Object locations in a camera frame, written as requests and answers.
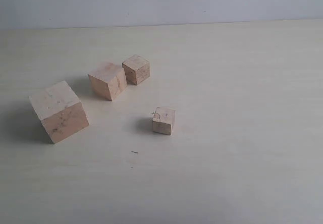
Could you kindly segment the smallest wooden cube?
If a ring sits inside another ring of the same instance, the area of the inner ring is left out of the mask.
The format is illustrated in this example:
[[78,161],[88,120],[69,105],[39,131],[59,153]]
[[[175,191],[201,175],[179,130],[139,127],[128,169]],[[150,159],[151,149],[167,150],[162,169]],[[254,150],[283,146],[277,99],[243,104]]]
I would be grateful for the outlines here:
[[152,118],[152,130],[155,133],[171,135],[175,123],[176,111],[167,107],[157,107]]

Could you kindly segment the third largest wooden cube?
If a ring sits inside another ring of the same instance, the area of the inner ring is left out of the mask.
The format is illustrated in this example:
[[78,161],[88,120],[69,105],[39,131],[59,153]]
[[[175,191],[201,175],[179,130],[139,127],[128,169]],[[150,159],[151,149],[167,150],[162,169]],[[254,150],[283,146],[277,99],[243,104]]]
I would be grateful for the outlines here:
[[150,77],[150,62],[139,55],[133,55],[122,62],[128,82],[138,85]]

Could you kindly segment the second largest wooden cube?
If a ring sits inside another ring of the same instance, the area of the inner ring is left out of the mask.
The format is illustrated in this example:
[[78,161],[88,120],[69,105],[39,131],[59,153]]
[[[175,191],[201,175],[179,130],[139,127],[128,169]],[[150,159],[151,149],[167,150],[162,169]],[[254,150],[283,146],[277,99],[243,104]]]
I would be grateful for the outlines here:
[[88,74],[93,91],[109,100],[115,100],[127,87],[124,68],[113,63],[101,64]]

